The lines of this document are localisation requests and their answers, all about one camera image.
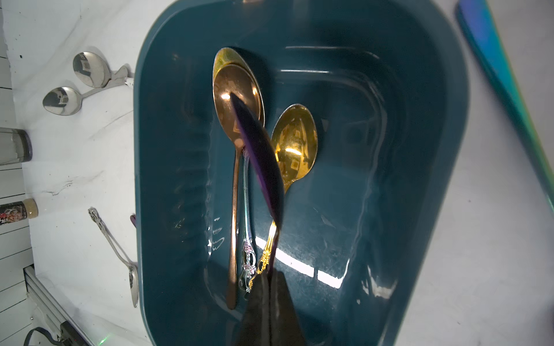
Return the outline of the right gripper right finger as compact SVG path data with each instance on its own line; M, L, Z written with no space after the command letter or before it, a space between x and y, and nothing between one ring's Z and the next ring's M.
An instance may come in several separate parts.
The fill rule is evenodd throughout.
M269 288L271 345L306 345L285 275L274 271Z

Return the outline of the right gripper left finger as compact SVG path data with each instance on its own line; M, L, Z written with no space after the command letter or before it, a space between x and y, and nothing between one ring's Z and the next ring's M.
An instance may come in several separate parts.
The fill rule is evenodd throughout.
M236 345L270 345L270 282L265 273L253 281L248 306L241 321Z

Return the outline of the yellow bowl ornate silver spoon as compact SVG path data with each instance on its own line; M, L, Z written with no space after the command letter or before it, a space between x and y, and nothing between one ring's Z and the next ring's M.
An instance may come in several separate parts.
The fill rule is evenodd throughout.
M246 61L242 58L242 56L239 55L239 53L236 52L236 50L229 47L224 47L217 52L214 60L214 67L213 67L213 73L212 73L212 86L213 86L213 78L216 72L218 72L219 69L221 69L222 67L231 63L236 63L242 66L243 68L247 69L252 74L256 84L258 85L258 81L254 77L252 70L250 69ZM262 114L258 120L261 123L265 122L265 111L263 106L263 99L262 99ZM240 162L241 161L243 161L244 163L248 163L248 159L246 158L246 154L245 154L245 144L244 144L244 149L240 159ZM238 228L238 210L237 210L237 228ZM242 267L242 273L241 275L238 275L237 282L241 281L245 289L249 291L248 282L250 281L250 279L253 276L253 273L255 272L255 262L256 262L256 254L252 246L251 231L247 230L245 232L245 239L242 242L241 250L240 251L237 250L237 253L240 253L242 256L241 262L237 261L237 264L241 264L241 267Z

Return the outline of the purple iridescent spoon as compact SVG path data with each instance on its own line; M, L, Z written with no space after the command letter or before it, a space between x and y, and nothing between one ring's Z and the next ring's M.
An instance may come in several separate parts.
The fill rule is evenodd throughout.
M278 233L281 230L284 218L284 182L265 128L254 118L251 110L236 94L230 94L230 101L269 213L276 224L274 234L269 237L266 243L268 249L262 255L262 271L271 275L274 267Z

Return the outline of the gold ornate handle spoon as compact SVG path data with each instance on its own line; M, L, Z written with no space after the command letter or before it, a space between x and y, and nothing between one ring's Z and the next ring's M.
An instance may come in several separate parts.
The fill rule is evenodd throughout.
M280 170L283 193L286 193L294 182L310 172L317 156L315 121L304 105L294 104L285 109L272 133L271 146L274 150L273 160ZM262 175L258 177L273 221L255 277L270 271L274 265L284 213L284 198L277 197L277 181L268 180Z

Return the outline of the copper round spoon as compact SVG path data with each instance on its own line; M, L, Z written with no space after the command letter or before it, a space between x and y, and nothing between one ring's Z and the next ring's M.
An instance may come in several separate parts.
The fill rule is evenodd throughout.
M242 66L231 63L214 75L213 97L216 115L220 125L235 146L235 163L232 180L232 233L229 246L229 269L227 281L227 308L233 310L237 305L237 210L240 159L244 149L244 142L240 135L236 117L232 109L230 95L236 94L252 111L255 119L262 114L262 99L258 85L252 74Z

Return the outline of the teal plastic storage box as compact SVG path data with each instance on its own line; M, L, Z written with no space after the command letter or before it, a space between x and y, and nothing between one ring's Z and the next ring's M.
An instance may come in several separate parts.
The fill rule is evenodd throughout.
M177 1L134 91L141 312L155 345L234 345L226 305L235 148L214 109L217 52L261 88L265 126L304 105L314 167L286 195L275 268L308 345L392 345L468 109L463 52L432 1Z

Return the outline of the small ornate silver spoon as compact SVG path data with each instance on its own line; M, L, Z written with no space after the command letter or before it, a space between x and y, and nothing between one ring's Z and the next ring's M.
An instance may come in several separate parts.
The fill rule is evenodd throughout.
M117 258L128 268L128 281L131 291L131 300L134 308L139 305L139 281L138 281L138 268L136 263L132 262L128 255L125 253L121 245L116 241L111 231L106 226L104 220L100 217L98 210L94 207L88 208L88 213L91 219L98 226L101 233L107 239L108 244L111 246Z

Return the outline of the plain silver round spoon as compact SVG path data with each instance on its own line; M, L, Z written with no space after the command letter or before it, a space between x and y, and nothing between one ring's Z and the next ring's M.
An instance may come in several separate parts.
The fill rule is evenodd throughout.
M95 95L103 90L104 88L95 88L89 92L81 94L70 86L59 86L52 89L43 98L43 107L45 110L54 115L75 115L81 110L83 99Z

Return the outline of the rainbow iridescent spoon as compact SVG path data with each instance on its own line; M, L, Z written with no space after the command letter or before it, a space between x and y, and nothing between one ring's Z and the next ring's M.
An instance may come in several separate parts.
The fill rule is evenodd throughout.
M512 122L549 207L553 208L553 170L529 115L489 4L483 0L458 1L455 17Z

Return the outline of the small brown spice jar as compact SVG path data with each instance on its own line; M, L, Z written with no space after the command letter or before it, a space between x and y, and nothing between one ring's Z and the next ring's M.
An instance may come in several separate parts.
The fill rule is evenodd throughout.
M0 210L1 225L34 219L39 215L37 204L33 198L2 204Z

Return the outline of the clear plastic cup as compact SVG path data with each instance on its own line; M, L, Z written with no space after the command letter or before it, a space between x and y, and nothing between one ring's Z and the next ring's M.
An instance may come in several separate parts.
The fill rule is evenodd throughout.
M1 128L1 166L28 162L33 158L33 147L26 131Z

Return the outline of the aluminium mounting rail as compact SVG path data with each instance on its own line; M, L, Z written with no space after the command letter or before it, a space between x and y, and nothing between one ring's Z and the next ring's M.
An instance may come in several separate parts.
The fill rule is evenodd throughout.
M61 345L94 345L39 281L34 265L24 268L23 273L27 297L37 306L38 317L45 324L50 338Z

